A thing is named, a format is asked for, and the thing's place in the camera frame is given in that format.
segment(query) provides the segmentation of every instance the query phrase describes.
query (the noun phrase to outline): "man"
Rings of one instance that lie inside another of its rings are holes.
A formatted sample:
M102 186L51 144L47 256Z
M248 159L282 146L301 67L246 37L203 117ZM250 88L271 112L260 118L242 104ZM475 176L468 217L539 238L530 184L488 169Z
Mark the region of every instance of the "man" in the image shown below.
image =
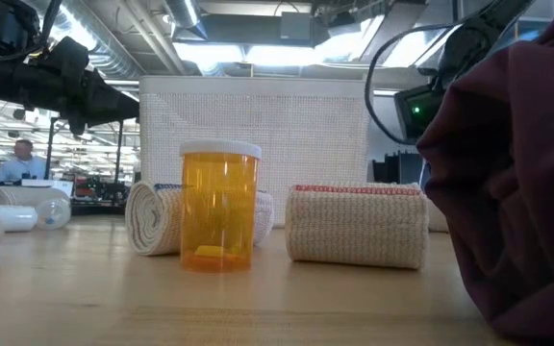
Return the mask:
M21 179L43 179L46 161L32 155L34 144L27 139L20 139L14 145L14 160L7 161L0 167L0 183L17 182Z

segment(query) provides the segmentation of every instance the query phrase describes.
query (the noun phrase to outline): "blue shirt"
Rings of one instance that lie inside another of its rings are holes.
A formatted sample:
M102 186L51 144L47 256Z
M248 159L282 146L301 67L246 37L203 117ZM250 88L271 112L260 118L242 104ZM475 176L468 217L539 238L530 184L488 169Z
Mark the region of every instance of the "blue shirt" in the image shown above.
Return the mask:
M44 179L45 172L46 161L42 158L33 157L29 161L14 159L1 165L0 183L17 182L23 179L23 174L29 174L31 179Z

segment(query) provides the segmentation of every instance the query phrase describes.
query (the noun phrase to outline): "maroon cloth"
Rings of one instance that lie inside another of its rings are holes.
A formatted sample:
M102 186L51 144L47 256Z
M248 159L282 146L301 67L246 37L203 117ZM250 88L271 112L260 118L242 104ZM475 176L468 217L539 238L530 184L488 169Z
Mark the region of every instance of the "maroon cloth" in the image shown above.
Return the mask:
M417 146L478 309L554 342L554 22L454 83Z

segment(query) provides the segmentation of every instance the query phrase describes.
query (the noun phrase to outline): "white bottle cap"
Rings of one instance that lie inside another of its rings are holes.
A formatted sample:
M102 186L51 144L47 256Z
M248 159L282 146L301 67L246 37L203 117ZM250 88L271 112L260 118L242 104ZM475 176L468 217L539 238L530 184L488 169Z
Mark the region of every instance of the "white bottle cap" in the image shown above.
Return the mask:
M181 144L181 156L197 153L225 153L250 156L260 160L262 149L251 143L227 139L195 139Z

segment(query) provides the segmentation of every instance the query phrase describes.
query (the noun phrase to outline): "wooden table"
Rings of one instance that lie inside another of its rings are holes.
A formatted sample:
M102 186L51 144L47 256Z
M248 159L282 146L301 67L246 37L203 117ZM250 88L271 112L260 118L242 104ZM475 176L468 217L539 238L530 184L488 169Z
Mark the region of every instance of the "wooden table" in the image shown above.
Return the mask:
M120 216L0 245L0 345L495 345L448 235L422 272L293 263L284 232L250 273L181 271L129 248Z

